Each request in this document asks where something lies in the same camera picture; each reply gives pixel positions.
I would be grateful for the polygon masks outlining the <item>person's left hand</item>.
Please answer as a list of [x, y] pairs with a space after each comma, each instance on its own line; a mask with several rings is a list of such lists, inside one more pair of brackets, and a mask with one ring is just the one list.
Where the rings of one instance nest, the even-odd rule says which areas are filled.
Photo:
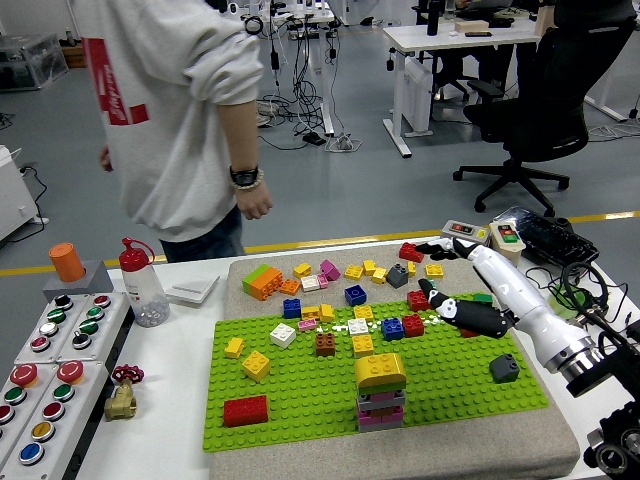
[[258, 220], [273, 208], [273, 200], [265, 184], [252, 189], [237, 189], [235, 198], [240, 212], [247, 220]]

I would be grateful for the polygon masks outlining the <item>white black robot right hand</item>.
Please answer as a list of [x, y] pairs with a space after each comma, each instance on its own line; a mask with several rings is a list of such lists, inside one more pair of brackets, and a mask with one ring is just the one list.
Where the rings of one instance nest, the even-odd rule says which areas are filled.
[[470, 261], [499, 305], [515, 315], [515, 328], [532, 340], [537, 360], [551, 373], [565, 371], [579, 354], [596, 356], [592, 338], [558, 317], [545, 298], [497, 251], [468, 240], [436, 238], [416, 247], [432, 259]]

